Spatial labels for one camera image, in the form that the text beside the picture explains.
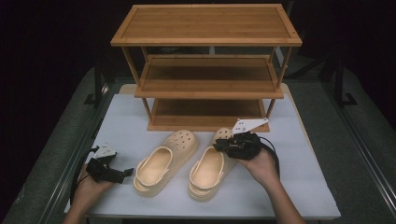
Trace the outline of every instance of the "beige clog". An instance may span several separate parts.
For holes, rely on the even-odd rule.
[[[170,134],[160,147],[136,168],[134,188],[146,197],[157,195],[198,148],[198,139],[188,130]]]
[[[210,200],[218,191],[222,180],[233,169],[236,160],[229,158],[225,153],[219,152],[213,147],[216,139],[228,139],[231,136],[231,130],[227,128],[219,129],[202,158],[192,167],[189,191],[193,199],[201,202]]]

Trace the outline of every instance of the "wooden shoe rack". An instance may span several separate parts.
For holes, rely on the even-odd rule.
[[[148,130],[216,131],[269,118],[292,47],[302,41],[279,4],[134,5],[111,40],[121,47],[149,117]],[[141,47],[137,74],[129,47]],[[149,54],[147,47],[271,47],[268,55]],[[280,71],[276,47],[287,47]],[[150,108],[147,99],[154,98]],[[265,107],[262,99],[271,99]],[[258,128],[269,132],[269,125]]]

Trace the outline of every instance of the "dark floor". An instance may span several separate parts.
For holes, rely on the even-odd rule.
[[[299,56],[294,51],[287,75],[311,62],[311,59]],[[357,104],[341,108],[334,101],[333,81],[323,83],[318,80],[320,67],[296,79],[286,78],[285,83],[290,88],[342,215],[321,223],[396,223],[380,185],[375,182],[364,160],[366,154],[361,152],[366,147],[389,184],[396,186],[396,132],[348,70],[344,73],[344,93],[351,93]],[[98,108],[93,108],[93,105],[84,104],[87,96],[94,93],[93,71],[82,79],[26,180],[21,198],[13,204],[3,223],[62,221],[70,173],[76,165],[76,158],[85,148],[91,147],[96,125],[104,117],[111,95],[118,92],[121,85],[131,82],[128,77],[116,78],[114,83],[108,84],[103,102]],[[122,222],[119,218],[92,217],[90,220],[91,223]],[[158,220],[133,220],[133,223],[150,222],[157,223]]]

